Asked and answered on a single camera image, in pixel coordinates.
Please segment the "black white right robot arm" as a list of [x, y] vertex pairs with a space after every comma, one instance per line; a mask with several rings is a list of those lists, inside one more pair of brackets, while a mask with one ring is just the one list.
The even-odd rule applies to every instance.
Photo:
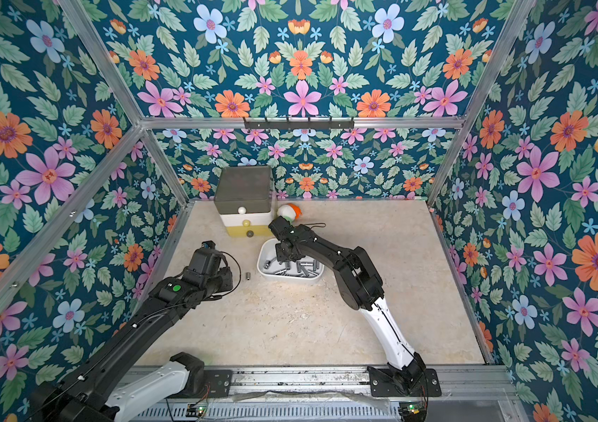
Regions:
[[426, 364], [406, 340], [385, 299], [383, 279], [368, 253], [360, 246], [350, 249], [320, 237], [311, 227], [275, 218], [269, 229], [277, 239], [276, 258], [298, 261], [310, 257], [332, 270], [343, 301], [359, 311], [379, 340], [390, 372], [390, 382], [402, 395], [420, 383]]

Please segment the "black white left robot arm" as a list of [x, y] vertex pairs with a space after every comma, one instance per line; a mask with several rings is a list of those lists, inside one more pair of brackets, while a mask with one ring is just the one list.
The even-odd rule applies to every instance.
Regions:
[[158, 282], [128, 323], [98, 352], [58, 383], [42, 383], [29, 397], [26, 421], [111, 421], [121, 414], [107, 404], [118, 383], [140, 357], [189, 311], [237, 288], [241, 265], [212, 241], [202, 243], [177, 275]]

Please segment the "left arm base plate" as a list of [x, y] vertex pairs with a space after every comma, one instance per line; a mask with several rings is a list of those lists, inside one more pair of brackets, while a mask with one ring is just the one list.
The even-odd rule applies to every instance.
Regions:
[[186, 387], [172, 398], [202, 399], [228, 397], [233, 372], [224, 369], [202, 369], [189, 374]]

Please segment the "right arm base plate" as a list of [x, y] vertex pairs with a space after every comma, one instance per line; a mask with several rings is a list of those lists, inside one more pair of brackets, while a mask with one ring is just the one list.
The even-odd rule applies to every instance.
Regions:
[[367, 366], [369, 388], [372, 397], [441, 397], [441, 385], [437, 371], [426, 367], [408, 371], [386, 367]]

